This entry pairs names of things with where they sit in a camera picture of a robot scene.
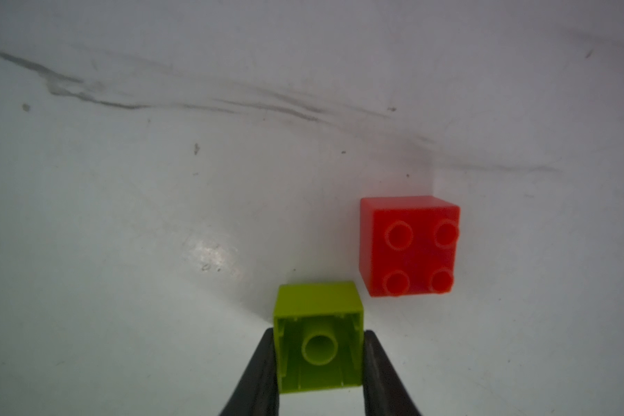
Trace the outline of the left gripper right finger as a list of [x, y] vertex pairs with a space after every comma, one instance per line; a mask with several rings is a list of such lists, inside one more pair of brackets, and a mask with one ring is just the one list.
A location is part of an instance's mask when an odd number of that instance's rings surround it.
[[376, 333], [364, 332], [363, 398], [367, 416], [421, 416]]

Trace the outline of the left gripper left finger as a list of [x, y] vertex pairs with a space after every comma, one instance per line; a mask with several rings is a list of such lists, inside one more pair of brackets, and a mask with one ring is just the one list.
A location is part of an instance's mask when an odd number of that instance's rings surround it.
[[220, 416], [278, 416], [274, 330], [266, 329]]

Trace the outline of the small lime green lego brick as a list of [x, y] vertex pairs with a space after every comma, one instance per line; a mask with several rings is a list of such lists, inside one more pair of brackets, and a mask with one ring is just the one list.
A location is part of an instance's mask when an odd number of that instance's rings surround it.
[[362, 385], [364, 308], [354, 283], [280, 286], [273, 336], [280, 393]]

